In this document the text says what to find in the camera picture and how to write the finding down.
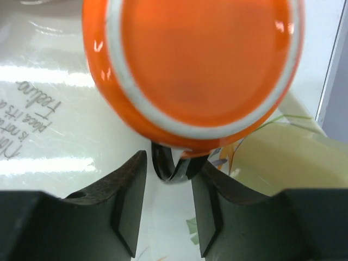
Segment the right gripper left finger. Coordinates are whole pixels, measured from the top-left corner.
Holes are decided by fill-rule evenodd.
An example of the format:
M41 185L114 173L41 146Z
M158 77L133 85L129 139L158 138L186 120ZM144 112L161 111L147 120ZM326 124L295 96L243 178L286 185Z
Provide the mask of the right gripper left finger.
M147 153L136 152L118 169L68 195L63 260L131 260L138 243Z

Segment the orange mug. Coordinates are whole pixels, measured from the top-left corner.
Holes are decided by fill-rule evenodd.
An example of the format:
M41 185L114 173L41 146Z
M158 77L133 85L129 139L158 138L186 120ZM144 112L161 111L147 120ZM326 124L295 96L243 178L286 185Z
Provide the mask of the orange mug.
M304 1L84 1L96 88L151 141L157 176L193 178L212 150L260 127L301 58Z

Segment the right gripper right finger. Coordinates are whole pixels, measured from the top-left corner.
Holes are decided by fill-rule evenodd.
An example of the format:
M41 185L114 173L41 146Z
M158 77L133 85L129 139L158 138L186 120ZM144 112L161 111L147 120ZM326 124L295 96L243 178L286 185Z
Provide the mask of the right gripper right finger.
M192 190L205 260L285 260L281 197L249 189L211 163Z

